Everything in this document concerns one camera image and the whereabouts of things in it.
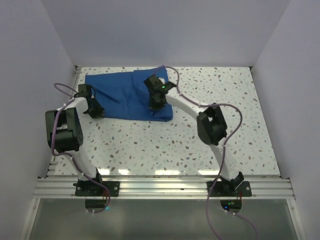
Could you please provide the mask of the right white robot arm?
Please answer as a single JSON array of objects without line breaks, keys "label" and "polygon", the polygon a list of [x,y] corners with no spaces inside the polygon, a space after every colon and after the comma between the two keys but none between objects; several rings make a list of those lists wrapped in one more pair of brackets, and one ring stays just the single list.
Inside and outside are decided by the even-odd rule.
[{"label": "right white robot arm", "polygon": [[220,181],[211,187],[215,192],[235,196],[241,190],[244,176],[238,170],[234,158],[227,157],[227,142],[230,136],[227,135],[228,127],[221,106],[229,107],[230,104],[208,105],[195,102],[179,93],[175,83],[171,81],[163,83],[154,74],[148,77],[144,84],[149,92],[149,107],[152,110],[160,110],[169,104],[196,120],[198,137],[210,147],[220,167],[218,172]]}]

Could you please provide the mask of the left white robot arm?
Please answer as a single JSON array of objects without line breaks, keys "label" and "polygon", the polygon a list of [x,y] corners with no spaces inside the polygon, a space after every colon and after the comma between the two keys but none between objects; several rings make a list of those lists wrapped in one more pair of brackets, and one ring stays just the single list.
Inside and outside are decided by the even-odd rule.
[{"label": "left white robot arm", "polygon": [[89,84],[78,85],[78,90],[62,107],[45,112],[47,143],[53,156],[66,156],[78,175],[77,187],[86,186],[92,196],[103,193],[104,184],[98,169],[84,150],[85,137],[80,117],[92,119],[104,116],[104,108],[96,99],[96,90]]}]

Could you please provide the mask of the blue surgical drape cloth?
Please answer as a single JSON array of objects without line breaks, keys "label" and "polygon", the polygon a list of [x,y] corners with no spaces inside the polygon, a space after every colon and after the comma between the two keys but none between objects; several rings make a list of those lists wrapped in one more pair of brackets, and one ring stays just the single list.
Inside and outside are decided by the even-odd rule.
[{"label": "blue surgical drape cloth", "polygon": [[152,74],[169,81],[162,66],[145,70],[87,75],[85,83],[95,90],[95,98],[104,108],[103,117],[133,121],[169,122],[173,108],[166,104],[160,110],[149,106],[150,95],[144,81]]}]

